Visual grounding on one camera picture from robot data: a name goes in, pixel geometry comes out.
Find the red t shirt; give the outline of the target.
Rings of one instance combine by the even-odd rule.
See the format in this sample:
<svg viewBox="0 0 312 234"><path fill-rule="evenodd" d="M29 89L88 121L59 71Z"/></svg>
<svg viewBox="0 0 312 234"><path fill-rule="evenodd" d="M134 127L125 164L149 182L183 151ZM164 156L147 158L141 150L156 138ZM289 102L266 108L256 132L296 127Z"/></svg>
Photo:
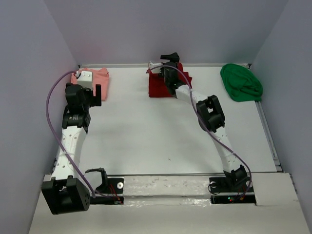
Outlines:
<svg viewBox="0 0 312 234"><path fill-rule="evenodd" d="M178 63L177 68L183 72L186 76L188 82L192 86L192 77L189 76L188 72L185 72L183 69L182 63ZM182 82L185 82L184 77L178 73L178 77ZM150 98L168 98L172 97L168 92L168 89L165 85L164 78L160 73L152 73L149 72L149 85L148 85L148 93Z"/></svg>

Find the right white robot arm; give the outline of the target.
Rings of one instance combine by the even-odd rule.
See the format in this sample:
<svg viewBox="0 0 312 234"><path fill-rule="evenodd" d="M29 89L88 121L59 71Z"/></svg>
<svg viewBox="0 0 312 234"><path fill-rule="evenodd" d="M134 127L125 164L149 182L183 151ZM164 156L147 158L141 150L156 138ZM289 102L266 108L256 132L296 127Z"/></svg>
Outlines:
<svg viewBox="0 0 312 234"><path fill-rule="evenodd" d="M249 182L243 194L235 198L241 200L251 187L251 170L232 149L225 129L225 115L217 96L205 96L192 89L186 76L178 69L180 57L176 52L161 55L160 58L167 60L161 64L160 72L168 92L192 106L200 127L214 140L223 166L225 187L236 191Z"/></svg>

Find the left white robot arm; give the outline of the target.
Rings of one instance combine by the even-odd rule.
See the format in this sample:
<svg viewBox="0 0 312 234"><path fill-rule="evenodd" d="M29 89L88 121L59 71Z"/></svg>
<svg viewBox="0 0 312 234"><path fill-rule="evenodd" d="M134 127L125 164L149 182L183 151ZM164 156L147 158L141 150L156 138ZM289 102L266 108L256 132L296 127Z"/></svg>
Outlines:
<svg viewBox="0 0 312 234"><path fill-rule="evenodd" d="M108 180L100 175L88 182L78 167L91 121L89 109L101 106L101 85L89 88L67 83L65 98L62 137L58 139L54 170L50 180L41 187L53 215L87 211L96 192L102 193L108 187Z"/></svg>

